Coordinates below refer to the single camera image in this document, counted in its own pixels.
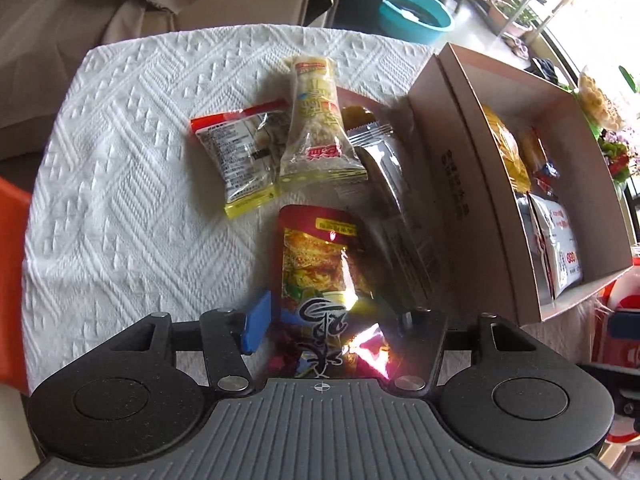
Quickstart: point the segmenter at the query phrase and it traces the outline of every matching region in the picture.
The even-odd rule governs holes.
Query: window
[[[640,177],[632,176],[627,181],[625,199],[631,213],[631,223],[634,226],[636,240],[640,240]]]
[[[578,70],[606,60],[612,68],[623,65],[640,74],[638,10],[638,0],[574,0],[559,11],[548,30]]]

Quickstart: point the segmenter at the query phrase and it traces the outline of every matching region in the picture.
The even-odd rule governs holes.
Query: red label
[[[318,158],[334,158],[341,156],[342,152],[340,147],[336,144],[329,144],[328,146],[314,146],[306,149],[306,160],[316,160]]]
[[[296,63],[296,72],[300,73],[305,73],[305,72],[312,72],[314,70],[322,70],[322,69],[326,69],[326,65],[325,63],[322,62],[317,62],[317,63]]]

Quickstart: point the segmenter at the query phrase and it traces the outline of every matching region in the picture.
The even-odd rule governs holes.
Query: food packet
[[[353,218],[306,205],[280,210],[273,297],[280,338],[292,342],[297,377],[388,378],[390,355],[380,323],[391,312],[374,299],[362,269]]]
[[[536,131],[532,128],[524,131],[518,138],[520,155],[527,169],[533,174],[538,187],[550,198],[554,198],[554,181],[560,177],[556,167],[547,158],[545,149]]]
[[[518,154],[516,139],[491,108],[483,105],[482,111],[494,134],[494,140],[507,170],[511,187],[516,192],[528,193],[531,191],[531,181],[527,174],[527,168]]]
[[[559,203],[529,195],[531,218],[546,280],[553,299],[582,279],[574,232]]]
[[[191,120],[193,133],[225,181],[229,218],[278,194],[278,166],[289,125],[285,100]]]
[[[337,193],[360,218],[366,250],[384,261],[386,279],[378,280],[380,292],[404,311],[427,309],[440,264],[427,222],[418,214],[422,197],[412,196],[408,156],[390,124],[376,121],[347,134],[369,179],[339,186]]]
[[[538,299],[540,304],[551,303],[551,291],[547,280],[546,267],[543,265],[543,256],[540,251],[540,243],[536,237],[538,231],[534,227],[535,220],[532,218],[531,205],[526,194],[516,193],[516,204],[522,218],[522,226],[524,227],[525,236],[527,237],[527,245],[531,254],[531,263],[533,264],[533,274],[536,278],[536,287],[538,289]]]
[[[344,124],[344,129],[347,134],[354,128],[364,126],[365,124],[371,124],[377,121],[376,116],[367,110],[364,106],[351,105],[345,106],[340,110],[340,116]]]
[[[366,180],[344,132],[333,62],[326,57],[298,56],[291,65],[293,112],[280,163],[284,187],[318,180]]]

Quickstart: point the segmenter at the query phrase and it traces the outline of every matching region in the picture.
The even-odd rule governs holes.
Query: flowers
[[[632,174],[640,173],[640,138],[632,126],[619,132],[603,130],[598,145],[614,182],[624,184]]]

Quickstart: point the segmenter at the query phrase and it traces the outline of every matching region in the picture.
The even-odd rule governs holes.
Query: circular pad
[[[547,420],[564,412],[569,398],[560,386],[550,381],[522,377],[498,384],[494,402],[509,415],[525,420]]]
[[[188,375],[152,352],[115,351],[80,358],[44,381],[31,396],[29,420],[47,452],[117,466],[175,446],[203,411],[202,391]]]
[[[75,395],[76,410],[96,420],[120,420],[145,407],[149,391],[131,379],[108,377],[85,384]]]

